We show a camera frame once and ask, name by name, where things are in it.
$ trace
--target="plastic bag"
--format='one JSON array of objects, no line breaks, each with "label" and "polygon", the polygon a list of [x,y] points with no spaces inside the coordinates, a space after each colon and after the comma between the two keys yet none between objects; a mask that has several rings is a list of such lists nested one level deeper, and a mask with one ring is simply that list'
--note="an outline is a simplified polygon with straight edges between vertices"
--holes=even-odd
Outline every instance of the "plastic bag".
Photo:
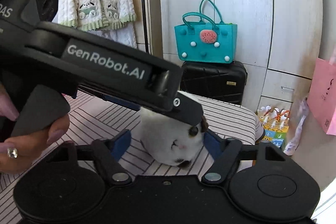
[{"label": "plastic bag", "polygon": [[302,133],[302,126],[303,123],[306,120],[306,117],[309,114],[309,107],[307,104],[307,97],[306,96],[301,102],[300,105],[298,107],[297,111],[292,111],[291,110],[291,125],[290,127],[295,127],[296,125],[296,130],[295,130],[295,135],[294,137],[288,142],[288,144],[286,145],[286,148],[284,150],[284,153],[288,156],[292,156],[296,149],[299,146],[300,143],[300,138],[301,138],[301,133]]}]

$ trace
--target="cabinet handle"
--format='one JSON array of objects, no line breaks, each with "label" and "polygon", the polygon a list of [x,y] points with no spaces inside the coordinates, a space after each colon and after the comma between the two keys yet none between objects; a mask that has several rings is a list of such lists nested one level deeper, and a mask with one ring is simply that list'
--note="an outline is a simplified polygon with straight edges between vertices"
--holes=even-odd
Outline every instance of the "cabinet handle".
[{"label": "cabinet handle", "polygon": [[281,89],[283,89],[283,90],[292,90],[292,91],[294,91],[295,89],[290,89],[290,88],[287,88],[287,87],[285,87],[285,86],[282,86],[281,87]]}]

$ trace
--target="painted fingernail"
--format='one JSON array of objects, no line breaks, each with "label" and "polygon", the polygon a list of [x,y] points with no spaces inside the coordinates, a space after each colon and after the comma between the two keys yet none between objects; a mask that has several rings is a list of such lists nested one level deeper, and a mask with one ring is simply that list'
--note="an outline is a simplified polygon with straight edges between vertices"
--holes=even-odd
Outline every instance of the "painted fingernail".
[{"label": "painted fingernail", "polygon": [[54,142],[57,142],[65,134],[64,130],[57,130],[50,134],[49,139],[47,140],[47,145],[51,145]]},{"label": "painted fingernail", "polygon": [[7,153],[8,148],[14,148],[15,144],[13,143],[0,143],[0,153]]},{"label": "painted fingernail", "polygon": [[0,95],[0,115],[7,117],[11,121],[16,121],[19,117],[19,112],[7,94]]}]

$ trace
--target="stuffed animal eye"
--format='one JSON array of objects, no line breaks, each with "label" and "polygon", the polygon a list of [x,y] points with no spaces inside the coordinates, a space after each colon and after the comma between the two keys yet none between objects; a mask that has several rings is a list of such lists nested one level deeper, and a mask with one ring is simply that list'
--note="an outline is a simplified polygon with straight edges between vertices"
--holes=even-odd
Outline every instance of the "stuffed animal eye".
[{"label": "stuffed animal eye", "polygon": [[197,127],[191,127],[189,129],[189,136],[195,137],[198,133],[198,128]]},{"label": "stuffed animal eye", "polygon": [[177,146],[176,142],[177,142],[177,140],[173,141],[173,144],[171,145],[172,149],[173,149],[173,146]]}]

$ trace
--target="finger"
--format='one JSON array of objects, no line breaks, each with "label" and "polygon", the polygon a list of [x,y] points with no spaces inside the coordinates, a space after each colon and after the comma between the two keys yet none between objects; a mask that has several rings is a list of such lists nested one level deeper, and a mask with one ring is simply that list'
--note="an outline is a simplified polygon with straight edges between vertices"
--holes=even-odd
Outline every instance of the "finger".
[{"label": "finger", "polygon": [[6,154],[0,154],[0,171],[15,175],[29,169],[34,160],[35,158],[33,157],[18,157],[12,159]]},{"label": "finger", "polygon": [[54,142],[57,142],[69,129],[70,118],[69,115],[56,120],[49,129],[49,138],[47,145],[51,145]]},{"label": "finger", "polygon": [[4,144],[11,143],[17,149],[19,156],[31,157],[41,154],[47,146],[49,129],[40,130],[29,135],[12,137],[5,140]]},{"label": "finger", "polygon": [[0,116],[5,116],[11,121],[16,121],[19,117],[19,112],[12,103],[8,93],[3,85],[0,84]]},{"label": "finger", "polygon": [[70,125],[69,116],[66,115],[58,120],[56,120],[50,128],[40,130],[25,136],[18,136],[8,138],[4,142],[5,144],[9,143],[17,149],[17,153],[20,156],[26,157],[39,157],[39,155],[51,144],[56,142],[64,135]]}]

